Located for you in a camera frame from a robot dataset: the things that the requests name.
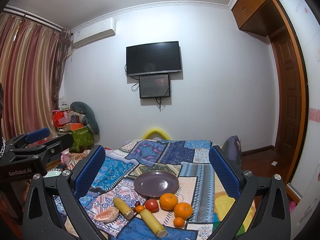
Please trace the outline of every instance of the curtain rod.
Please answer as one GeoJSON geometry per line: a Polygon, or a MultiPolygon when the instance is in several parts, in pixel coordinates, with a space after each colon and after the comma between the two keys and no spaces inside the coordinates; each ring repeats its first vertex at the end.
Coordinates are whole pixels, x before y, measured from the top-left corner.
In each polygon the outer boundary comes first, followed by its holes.
{"type": "Polygon", "coordinates": [[[10,6],[10,5],[7,5],[4,9],[3,9],[4,12],[8,12],[8,13],[13,13],[13,14],[16,14],[16,15],[19,15],[19,16],[24,16],[25,18],[28,18],[30,20],[33,20],[35,22],[38,22],[42,25],[46,25],[52,29],[55,29],[59,32],[62,31],[63,27],[61,27],[60,25],[57,25],[51,21],[48,21],[42,17],[39,17],[38,15],[35,15],[33,13],[30,13],[28,11],[25,11],[25,10],[22,10],[22,9],[19,9],[19,8],[16,8],[14,6],[10,6]]]}

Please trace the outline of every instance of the green plush toy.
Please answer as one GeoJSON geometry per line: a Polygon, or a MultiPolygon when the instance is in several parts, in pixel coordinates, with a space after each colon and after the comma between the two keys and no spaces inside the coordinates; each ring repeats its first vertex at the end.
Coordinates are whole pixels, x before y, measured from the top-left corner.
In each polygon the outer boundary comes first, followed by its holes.
{"type": "Polygon", "coordinates": [[[70,109],[71,111],[74,111],[76,113],[84,114],[84,117],[82,118],[81,123],[87,124],[90,130],[94,134],[100,133],[99,125],[97,123],[94,112],[92,111],[90,106],[88,106],[84,102],[76,101],[70,105],[70,109]]]}

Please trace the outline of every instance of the air conditioner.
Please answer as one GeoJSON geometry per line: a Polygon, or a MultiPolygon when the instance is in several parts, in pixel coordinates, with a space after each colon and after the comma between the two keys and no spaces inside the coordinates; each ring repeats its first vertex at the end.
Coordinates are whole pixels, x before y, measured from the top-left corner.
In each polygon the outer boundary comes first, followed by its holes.
{"type": "Polygon", "coordinates": [[[116,35],[116,21],[108,18],[74,33],[73,45],[76,48],[116,35]]]}

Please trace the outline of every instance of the television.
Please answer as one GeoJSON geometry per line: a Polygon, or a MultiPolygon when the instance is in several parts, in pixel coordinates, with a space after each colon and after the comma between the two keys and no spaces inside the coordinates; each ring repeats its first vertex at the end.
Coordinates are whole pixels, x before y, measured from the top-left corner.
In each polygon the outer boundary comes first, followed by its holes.
{"type": "Polygon", "coordinates": [[[178,41],[127,47],[127,76],[181,72],[178,41]]]}
{"type": "Polygon", "coordinates": [[[170,97],[169,75],[147,75],[139,77],[140,98],[170,97]]]}

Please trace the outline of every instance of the wooden floor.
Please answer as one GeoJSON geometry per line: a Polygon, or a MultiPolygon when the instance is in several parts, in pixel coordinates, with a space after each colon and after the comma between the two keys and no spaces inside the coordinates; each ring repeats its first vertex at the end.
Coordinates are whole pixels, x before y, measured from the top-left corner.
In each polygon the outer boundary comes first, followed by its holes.
{"type": "MultiPolygon", "coordinates": [[[[280,176],[284,180],[291,165],[289,161],[278,155],[273,150],[267,150],[264,152],[243,156],[241,159],[242,170],[250,170],[254,175],[266,178],[271,178],[271,176],[274,174],[280,174],[280,176]],[[277,162],[276,166],[271,165],[273,161],[277,162]]],[[[256,207],[258,206],[260,200],[261,196],[257,196],[254,198],[256,207]]]]}

